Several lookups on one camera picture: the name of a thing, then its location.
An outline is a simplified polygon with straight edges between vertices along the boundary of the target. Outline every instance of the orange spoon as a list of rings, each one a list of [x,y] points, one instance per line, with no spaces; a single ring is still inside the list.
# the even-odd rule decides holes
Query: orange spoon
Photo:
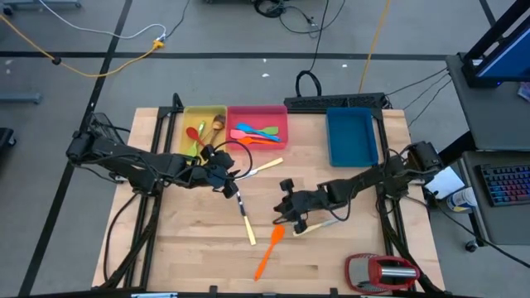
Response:
[[[285,228],[282,225],[277,224],[274,226],[274,230],[272,231],[271,235],[271,246],[268,247],[267,252],[265,253],[265,257],[263,257],[263,260],[261,264],[259,264],[258,270],[256,271],[256,275],[254,275],[254,280],[258,281],[259,277],[261,277],[263,270],[265,270],[265,265],[267,265],[268,257],[271,255],[272,249],[274,246],[283,239],[283,234],[285,233]]]
[[[265,145],[277,145],[278,144],[278,142],[275,142],[275,141],[258,140],[258,139],[253,139],[251,137],[244,137],[242,139],[238,139],[238,142],[244,145],[250,145],[252,143],[265,144]]]

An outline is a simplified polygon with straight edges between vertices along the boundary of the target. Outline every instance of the table frame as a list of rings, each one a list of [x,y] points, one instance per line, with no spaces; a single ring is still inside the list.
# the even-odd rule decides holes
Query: table frame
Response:
[[[163,123],[166,118],[169,118],[168,128],[166,132],[166,140],[163,147],[163,152],[168,153],[171,149],[171,143],[173,139],[173,132],[175,131],[175,125],[176,125],[176,115],[178,113],[184,112],[184,105],[181,102],[181,99],[178,94],[173,94],[173,104],[171,107],[160,107],[158,109],[157,113],[157,122],[155,124],[155,131],[153,133],[153,139],[151,144],[151,153],[157,153],[158,147],[160,145],[161,135],[162,135],[162,127]],[[314,109],[314,108],[289,108],[289,113],[315,113],[315,114],[323,114],[325,113],[325,109]],[[388,154],[388,139],[387,134],[384,127],[384,120],[383,120],[383,112],[381,109],[371,109],[371,113],[373,116],[373,119],[376,121],[378,125],[378,133],[381,141],[381,149],[384,155]],[[384,220],[385,215],[387,213],[387,207],[384,203],[384,196],[383,192],[381,191],[381,188],[377,188],[377,196],[379,199],[379,208],[381,210],[381,213],[379,214],[379,218],[381,221]],[[142,250],[143,246],[146,245],[145,249],[145,257],[143,259],[142,264],[142,273],[140,276],[140,289],[147,289],[147,282],[149,279],[149,273],[151,270],[151,262],[152,262],[152,254],[154,249],[154,242],[156,239],[157,234],[157,223],[160,216],[160,210],[161,210],[161,201],[163,196],[163,187],[157,191],[157,195],[154,196],[154,202],[152,206],[152,212],[151,217],[147,222],[147,225],[144,228],[145,219],[147,216],[147,202],[150,199],[148,196],[143,195],[140,201],[140,206],[138,208],[137,213],[137,219],[132,235],[132,244],[131,244],[131,250],[129,251],[128,255],[123,259],[123,262],[120,264],[116,272],[119,272],[119,274],[116,276],[116,279],[107,282],[102,285],[102,288],[116,288],[118,286],[119,280],[124,277],[123,280],[123,288],[133,288],[133,277],[135,272],[135,264],[136,264],[136,257]],[[406,249],[407,247],[407,237],[405,235],[405,228],[402,220],[402,213],[401,208],[398,202],[393,201],[392,202],[392,210],[393,210],[393,217],[394,217],[394,224],[396,227],[396,233],[400,240],[400,242],[404,245]],[[394,255],[393,252],[393,244],[390,240],[390,238],[386,235],[386,233],[383,233],[383,240],[384,240],[384,247],[385,252],[387,255]],[[412,286],[410,291],[416,291],[416,287]],[[210,286],[210,294],[216,295],[217,293],[217,286]],[[330,289],[330,294],[333,296],[338,295],[338,291],[335,288]]]

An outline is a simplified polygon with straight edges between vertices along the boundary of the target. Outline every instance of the wooden tabletop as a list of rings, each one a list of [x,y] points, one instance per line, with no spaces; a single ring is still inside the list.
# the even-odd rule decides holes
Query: wooden tabletop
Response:
[[[156,116],[156,108],[139,108],[136,111],[128,140],[130,146],[149,151]],[[401,151],[411,141],[403,111],[385,110],[383,116],[389,147]],[[179,148],[181,121],[182,116],[179,115],[172,152],[177,152]],[[379,140],[375,128],[376,140]],[[284,196],[279,186],[281,180],[292,178],[295,190],[315,190],[318,183],[349,178],[366,170],[331,167],[326,138],[325,115],[290,114],[287,148],[283,151],[253,152],[256,166],[278,157],[284,159],[280,166],[238,181],[256,234],[258,244],[255,246],[249,244],[235,198],[225,199],[210,188],[167,188],[162,198],[148,290],[207,292],[210,286],[216,285],[219,292],[325,294],[330,292],[331,287],[336,287],[341,294],[353,293],[345,282],[347,256],[361,252],[385,254],[373,187],[360,192],[352,200],[347,222],[336,223],[298,238],[292,237],[292,227],[286,225],[286,236],[274,248],[262,278],[258,282],[253,280],[270,243],[272,220],[279,216],[272,207],[279,204]],[[382,162],[379,144],[378,147],[379,161]],[[245,171],[248,166],[246,153],[231,151],[230,155],[236,160],[234,169]],[[409,191],[412,198],[422,200],[419,187],[410,186]],[[129,185],[117,187],[109,222],[131,195]],[[139,199],[121,214],[113,229],[109,272],[119,265],[130,248],[138,203]],[[426,209],[408,200],[401,201],[401,209],[410,253],[435,285],[443,288]],[[337,213],[344,216],[345,210]],[[311,212],[307,223],[317,224],[326,219],[331,219],[327,211]],[[95,286],[104,281],[103,251],[104,245],[94,274]],[[138,264],[142,259],[141,252]],[[136,284],[140,271],[136,270]]]

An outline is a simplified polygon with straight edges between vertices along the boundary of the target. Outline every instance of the floor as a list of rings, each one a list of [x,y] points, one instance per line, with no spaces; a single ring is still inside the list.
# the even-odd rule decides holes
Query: floor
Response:
[[[146,24],[168,27],[178,22],[185,1],[81,0],[81,9],[59,9],[78,26],[113,31],[126,17],[123,33]],[[330,1],[329,14],[341,1]],[[500,17],[512,1],[400,0],[392,2],[381,31],[364,92],[391,92],[445,67],[444,55],[468,50],[489,28],[483,4]],[[324,1],[293,0],[320,20]],[[366,54],[378,25],[384,0],[347,0],[343,12],[327,29],[320,44],[325,58],[316,62],[324,94],[354,94]],[[88,73],[98,73],[110,49],[114,69],[147,51],[157,29],[110,46],[109,36],[75,31],[42,9],[16,12],[12,22],[43,48]],[[285,16],[288,26],[306,30],[299,15]],[[65,169],[65,149],[80,125],[88,103],[112,121],[129,127],[139,107],[169,105],[177,92],[184,105],[273,104],[295,95],[294,80],[310,64],[316,40],[287,32],[278,20],[259,16],[244,0],[216,0],[207,5],[191,0],[182,26],[160,50],[105,80],[86,79],[34,50],[0,22],[0,90],[39,92],[39,105],[0,105],[0,127],[16,130],[18,144],[0,167],[0,296],[17,295]],[[446,82],[443,79],[437,86]],[[430,83],[391,97],[404,108]],[[438,88],[407,109],[410,122]],[[310,82],[301,84],[311,95]],[[451,84],[411,126],[412,139],[432,142],[439,150],[465,132],[464,115]],[[88,172],[75,171],[32,294],[89,289],[108,212],[113,185]],[[464,215],[454,215],[469,224]],[[464,251],[470,236],[443,218],[431,216],[446,288],[469,296],[523,296],[528,272],[491,248]],[[528,249],[506,248],[530,260]]]

